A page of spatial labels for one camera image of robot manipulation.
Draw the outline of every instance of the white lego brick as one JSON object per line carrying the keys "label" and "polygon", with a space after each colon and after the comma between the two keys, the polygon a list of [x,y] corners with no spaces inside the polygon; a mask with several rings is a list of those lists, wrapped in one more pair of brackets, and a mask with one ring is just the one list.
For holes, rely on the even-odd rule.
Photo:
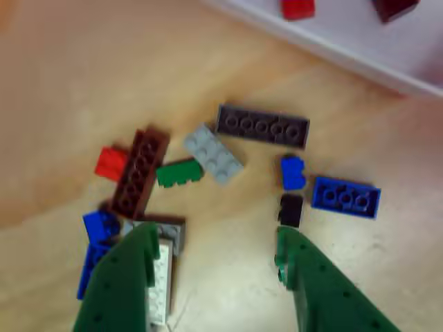
{"label": "white lego brick", "polygon": [[171,305],[172,241],[170,240],[160,239],[160,259],[154,261],[154,276],[155,287],[145,288],[146,315],[149,318],[146,322],[166,325]]}
{"label": "white lego brick", "polygon": [[204,124],[186,137],[184,145],[203,169],[210,172],[222,185],[243,169],[238,159]]}

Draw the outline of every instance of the red lego brick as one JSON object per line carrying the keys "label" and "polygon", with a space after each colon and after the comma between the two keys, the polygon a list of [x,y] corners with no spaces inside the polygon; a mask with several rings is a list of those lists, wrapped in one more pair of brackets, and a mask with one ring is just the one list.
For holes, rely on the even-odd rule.
{"label": "red lego brick", "polygon": [[163,161],[169,139],[169,135],[152,128],[136,132],[125,170],[111,201],[112,212],[133,220],[144,215],[156,169]]}
{"label": "red lego brick", "polygon": [[112,147],[104,147],[98,159],[95,173],[117,182],[123,173],[126,160],[126,152]]}
{"label": "red lego brick", "polygon": [[420,0],[374,0],[380,19],[388,23],[414,10]]}
{"label": "red lego brick", "polygon": [[316,13],[315,0],[281,0],[283,17],[288,21],[307,19]]}

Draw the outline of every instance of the black lego brick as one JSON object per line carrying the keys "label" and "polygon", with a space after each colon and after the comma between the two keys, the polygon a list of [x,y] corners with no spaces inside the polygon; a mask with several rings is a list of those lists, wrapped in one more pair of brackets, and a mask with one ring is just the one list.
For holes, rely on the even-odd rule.
{"label": "black lego brick", "polygon": [[414,10],[420,0],[374,0],[373,3],[381,21],[389,23]]}
{"label": "black lego brick", "polygon": [[309,120],[297,116],[248,111],[223,104],[219,107],[215,131],[238,138],[304,149]]}
{"label": "black lego brick", "polygon": [[280,201],[281,210],[278,220],[282,226],[298,228],[302,216],[303,197],[299,195],[284,194]]}

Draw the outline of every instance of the green lego brick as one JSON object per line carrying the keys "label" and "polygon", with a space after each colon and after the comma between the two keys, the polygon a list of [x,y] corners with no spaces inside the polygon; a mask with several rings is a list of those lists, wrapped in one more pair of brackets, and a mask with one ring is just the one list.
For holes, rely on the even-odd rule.
{"label": "green lego brick", "polygon": [[74,332],[145,332],[145,287],[153,287],[160,257],[154,223],[146,223],[116,244],[94,268]]}
{"label": "green lego brick", "polygon": [[175,183],[184,185],[187,181],[199,181],[203,176],[200,164],[195,160],[185,160],[157,168],[159,185],[165,188],[172,187]]}
{"label": "green lego brick", "polygon": [[293,291],[300,332],[399,332],[303,234],[278,228],[275,264]]}

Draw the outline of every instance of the light gray lego brick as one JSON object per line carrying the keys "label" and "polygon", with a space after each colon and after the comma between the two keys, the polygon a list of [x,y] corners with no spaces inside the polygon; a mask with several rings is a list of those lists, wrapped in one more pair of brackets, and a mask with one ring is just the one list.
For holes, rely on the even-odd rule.
{"label": "light gray lego brick", "polygon": [[166,325],[171,303],[172,241],[160,239],[159,245],[160,258],[154,261],[155,286],[145,288],[146,315],[149,316],[146,322]]}
{"label": "light gray lego brick", "polygon": [[203,169],[210,172],[222,185],[243,169],[238,159],[204,124],[186,136],[184,145]]}
{"label": "light gray lego brick", "polygon": [[120,235],[122,237],[125,237],[133,229],[134,229],[133,225],[128,220],[125,220],[125,221],[123,221],[123,227],[122,227],[122,229],[120,231]]}
{"label": "light gray lego brick", "polygon": [[[137,227],[141,223],[147,223],[151,221],[133,221],[134,227]],[[159,237],[163,239],[172,240],[174,243],[173,252],[174,256],[179,256],[185,247],[185,223],[161,223],[156,222],[157,230],[159,231]]]}

